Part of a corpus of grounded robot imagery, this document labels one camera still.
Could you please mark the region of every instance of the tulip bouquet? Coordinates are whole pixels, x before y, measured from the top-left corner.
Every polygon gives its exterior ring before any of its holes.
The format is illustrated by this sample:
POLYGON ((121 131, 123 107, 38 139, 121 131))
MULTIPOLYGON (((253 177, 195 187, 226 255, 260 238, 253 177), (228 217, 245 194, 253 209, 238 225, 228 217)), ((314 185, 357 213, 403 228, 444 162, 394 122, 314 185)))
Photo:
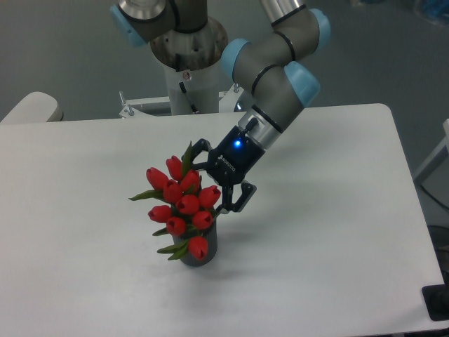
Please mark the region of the tulip bouquet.
POLYGON ((157 168, 149 168, 147 180, 154 189, 137 194, 130 200, 154 198, 167 203, 153 207, 148 213, 149 218, 154 222, 165 224, 164 228, 153 235, 171 234, 175 242, 157 252, 171 254, 169 260, 181 259, 188 265, 202 265, 215 255, 217 211, 214 205, 220 198, 221 191, 217 186, 202 188, 199 172, 191 169, 191 158, 192 144, 190 143, 182 161, 176 156, 167 159, 166 165, 172 179, 157 168), (215 238, 211 238, 211 232, 215 233, 215 238), (190 256, 199 264, 189 263, 190 256))

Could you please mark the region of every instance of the white chair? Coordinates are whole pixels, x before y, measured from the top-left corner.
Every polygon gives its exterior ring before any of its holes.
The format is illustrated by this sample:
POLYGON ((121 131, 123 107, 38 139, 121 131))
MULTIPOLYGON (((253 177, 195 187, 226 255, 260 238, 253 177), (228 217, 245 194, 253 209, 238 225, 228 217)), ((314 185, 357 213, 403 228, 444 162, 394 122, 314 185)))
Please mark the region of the white chair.
POLYGON ((55 98, 36 91, 23 98, 0 124, 45 123, 60 121, 63 116, 64 113, 55 98))

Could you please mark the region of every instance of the red tulip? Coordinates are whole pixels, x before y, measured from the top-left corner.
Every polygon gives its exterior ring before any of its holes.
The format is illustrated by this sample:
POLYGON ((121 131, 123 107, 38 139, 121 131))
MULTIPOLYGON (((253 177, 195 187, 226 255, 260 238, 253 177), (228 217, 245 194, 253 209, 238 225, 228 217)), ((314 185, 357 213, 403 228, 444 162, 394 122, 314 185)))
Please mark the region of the red tulip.
POLYGON ((203 237, 192 237, 187 248, 195 258, 203 260, 208 253, 208 242, 203 237))
POLYGON ((199 211, 192 218, 193 225, 199 230, 207 230, 212 225, 213 217, 209 211, 199 211))
POLYGON ((199 189, 199 172, 197 170, 190 170, 185 175, 184 179, 181 181, 181 188, 182 191, 187 191, 190 186, 194 185, 194 191, 195 193, 199 189))
POLYGON ((168 172, 170 172, 171 178, 181 181, 182 180, 182 162, 176 156, 171 156, 166 161, 168 172))
POLYGON ((176 203, 176 208, 182 214, 192 215, 199 211, 199 200, 192 194, 183 196, 176 203))
POLYGON ((147 179, 153 188, 159 191, 163 190, 163 186, 168 181, 167 175, 154 167, 147 169, 147 179))
POLYGON ((148 212, 148 216, 157 223, 166 223, 168 218, 171 217, 171 208, 167 205, 155 206, 148 212))
POLYGON ((217 186, 210 186, 202 189, 198 195, 201 207, 204 207, 205 209, 211 209, 220 198, 221 194, 222 193, 217 188, 217 186))
POLYGON ((176 237, 183 235, 186 229, 187 225, 185 224, 185 221, 177 216, 172 216, 167 220, 167 232, 176 237))
POLYGON ((168 180, 163 187, 163 199, 170 204, 175 204, 182 197, 180 184, 174 180, 168 180))

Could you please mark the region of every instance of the gray vase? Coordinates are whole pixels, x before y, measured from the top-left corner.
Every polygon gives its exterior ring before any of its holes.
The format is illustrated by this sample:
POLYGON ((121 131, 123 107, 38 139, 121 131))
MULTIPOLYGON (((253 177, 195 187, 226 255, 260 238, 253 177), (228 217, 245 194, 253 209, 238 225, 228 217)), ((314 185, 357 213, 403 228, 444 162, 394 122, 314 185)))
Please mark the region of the gray vase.
MULTIPOLYGON (((187 253, 180 260, 190 267, 201 267, 202 265, 205 265, 207 262, 211 261, 215 256, 215 253, 217 253, 217 221, 215 220, 207 230, 201 232, 203 233, 203 238, 208 242, 208 253, 203 260, 198 260, 190 252, 187 253)), ((175 244, 179 244, 181 241, 189 239, 189 237, 186 236, 172 236, 172 238, 175 244)))

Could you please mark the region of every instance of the light blue joint cap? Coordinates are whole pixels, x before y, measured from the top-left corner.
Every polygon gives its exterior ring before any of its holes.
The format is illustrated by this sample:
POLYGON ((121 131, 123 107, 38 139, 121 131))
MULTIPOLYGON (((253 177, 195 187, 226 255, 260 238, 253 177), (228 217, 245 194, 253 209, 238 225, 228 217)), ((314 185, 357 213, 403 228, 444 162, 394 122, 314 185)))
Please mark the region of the light blue joint cap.
POLYGON ((320 92, 321 86, 314 75, 298 62, 292 61, 283 68, 303 107, 308 107, 320 92))
POLYGON ((112 6, 111 15, 116 23, 116 26, 119 28, 120 32, 125 36, 131 46, 133 47, 141 47, 147 44, 144 39, 135 31, 133 26, 128 22, 128 20, 123 16, 121 11, 117 6, 112 6))
POLYGON ((318 47, 316 50, 322 49, 326 44, 329 43, 330 37, 332 36, 332 31, 330 29, 330 22, 328 17, 323 14, 319 9, 311 9, 310 10, 318 20, 318 26, 320 27, 320 37, 318 42, 318 47))
POLYGON ((234 66, 239 57, 239 53, 243 46, 250 42, 245 39, 235 39, 223 50, 222 53, 222 69, 224 73, 234 80, 234 66))

